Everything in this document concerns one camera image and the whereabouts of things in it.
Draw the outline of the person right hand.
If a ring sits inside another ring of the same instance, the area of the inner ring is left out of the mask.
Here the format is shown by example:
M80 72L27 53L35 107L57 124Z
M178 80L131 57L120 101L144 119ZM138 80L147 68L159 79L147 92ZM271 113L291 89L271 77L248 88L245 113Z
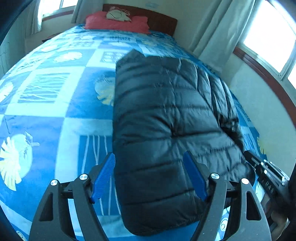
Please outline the person right hand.
M271 218L273 223L275 223L275 228L271 231L271 238L272 240L277 240L287 226L288 218L284 214L278 213L272 209L272 203L267 194L264 194L261 205L263 207L266 218Z

